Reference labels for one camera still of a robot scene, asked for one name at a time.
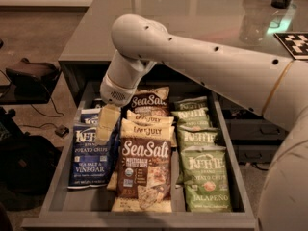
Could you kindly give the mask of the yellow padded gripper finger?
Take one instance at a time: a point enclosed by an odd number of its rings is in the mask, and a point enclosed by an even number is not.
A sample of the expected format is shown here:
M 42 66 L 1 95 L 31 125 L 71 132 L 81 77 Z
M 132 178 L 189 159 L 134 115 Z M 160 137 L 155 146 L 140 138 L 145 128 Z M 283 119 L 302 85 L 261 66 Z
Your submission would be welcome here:
M 114 104 L 105 105 L 98 116 L 95 142 L 104 145 L 110 139 L 110 136 L 120 117 L 120 108 Z

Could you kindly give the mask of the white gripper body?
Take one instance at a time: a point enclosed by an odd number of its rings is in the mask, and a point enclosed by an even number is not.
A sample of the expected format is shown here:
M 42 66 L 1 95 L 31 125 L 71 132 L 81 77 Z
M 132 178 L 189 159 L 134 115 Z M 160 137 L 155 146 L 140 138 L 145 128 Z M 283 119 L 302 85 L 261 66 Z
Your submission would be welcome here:
M 135 89 L 122 88 L 115 84 L 107 75 L 100 85 L 100 96 L 106 104 L 114 104 L 118 107 L 126 106 L 132 99 Z

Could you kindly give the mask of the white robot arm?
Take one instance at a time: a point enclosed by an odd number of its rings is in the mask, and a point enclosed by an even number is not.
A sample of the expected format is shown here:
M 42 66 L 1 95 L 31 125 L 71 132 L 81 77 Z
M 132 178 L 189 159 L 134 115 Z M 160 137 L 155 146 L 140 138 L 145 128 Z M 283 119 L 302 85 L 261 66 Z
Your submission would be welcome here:
M 181 38 L 135 14 L 112 26 L 115 54 L 102 99 L 127 105 L 161 63 L 287 130 L 262 188 L 255 231 L 307 231 L 308 64 L 290 57 Z

